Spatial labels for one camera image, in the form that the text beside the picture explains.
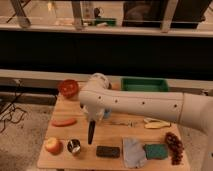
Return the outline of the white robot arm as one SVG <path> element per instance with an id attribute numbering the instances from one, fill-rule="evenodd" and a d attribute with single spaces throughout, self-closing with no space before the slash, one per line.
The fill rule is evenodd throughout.
<path id="1" fill-rule="evenodd" d="M 78 98 L 97 121 L 100 110 L 142 115 L 197 129 L 208 136 L 201 171 L 213 171 L 213 97 L 183 92 L 135 92 L 109 89 L 108 78 L 93 74 Z"/>

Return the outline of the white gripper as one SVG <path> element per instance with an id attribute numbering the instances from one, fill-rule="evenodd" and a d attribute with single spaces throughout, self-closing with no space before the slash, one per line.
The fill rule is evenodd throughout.
<path id="1" fill-rule="evenodd" d="M 91 145 L 93 141 L 96 122 L 102 121 L 105 110 L 93 105 L 84 105 L 82 111 L 86 117 L 86 120 L 90 122 L 88 128 L 88 144 Z"/>

